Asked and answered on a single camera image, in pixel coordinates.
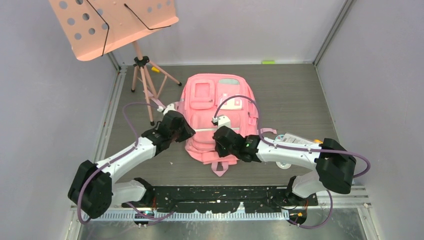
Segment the pink student backpack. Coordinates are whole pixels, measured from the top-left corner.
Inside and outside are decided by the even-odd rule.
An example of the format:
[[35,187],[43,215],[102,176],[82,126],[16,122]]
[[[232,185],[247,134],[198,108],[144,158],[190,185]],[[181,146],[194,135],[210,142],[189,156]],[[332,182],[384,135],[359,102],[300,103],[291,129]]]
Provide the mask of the pink student backpack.
[[195,135],[185,150],[195,160],[211,165],[221,177],[238,159],[219,156],[213,135],[227,126],[243,137],[258,134],[259,114],[255,97],[246,80],[233,74],[199,73],[188,78],[174,109],[182,113]]

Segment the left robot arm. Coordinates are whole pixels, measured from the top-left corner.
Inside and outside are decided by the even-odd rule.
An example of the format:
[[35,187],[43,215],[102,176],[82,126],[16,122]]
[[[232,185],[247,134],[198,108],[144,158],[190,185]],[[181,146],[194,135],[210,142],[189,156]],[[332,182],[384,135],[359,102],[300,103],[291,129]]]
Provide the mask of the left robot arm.
[[183,142],[195,135],[185,117],[170,110],[154,128],[146,130],[130,146],[113,156],[93,163],[82,162],[70,185],[67,197],[90,219],[102,216],[111,206],[136,202],[148,207],[153,193],[140,180],[117,181],[139,164],[167,150],[173,142]]

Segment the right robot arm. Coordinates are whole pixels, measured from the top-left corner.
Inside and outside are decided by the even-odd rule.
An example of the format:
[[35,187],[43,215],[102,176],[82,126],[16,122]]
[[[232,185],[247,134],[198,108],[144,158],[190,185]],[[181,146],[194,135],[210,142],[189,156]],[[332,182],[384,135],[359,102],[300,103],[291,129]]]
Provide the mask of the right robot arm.
[[246,163],[279,162],[309,169],[304,175],[290,178],[284,198],[291,205],[299,205],[321,191],[343,195],[351,192],[357,161],[334,139],[287,143],[261,135],[242,136],[227,126],[219,127],[212,138],[220,157],[232,155]]

